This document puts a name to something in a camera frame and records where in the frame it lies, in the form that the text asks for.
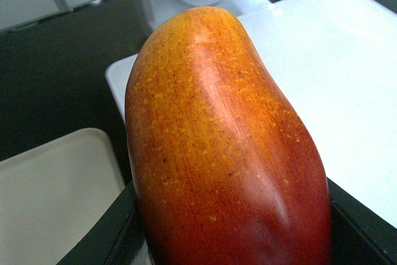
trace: white table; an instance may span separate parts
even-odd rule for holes
[[[397,15],[373,0],[283,0],[239,19],[327,176],[397,228]],[[123,117],[135,58],[106,74]]]

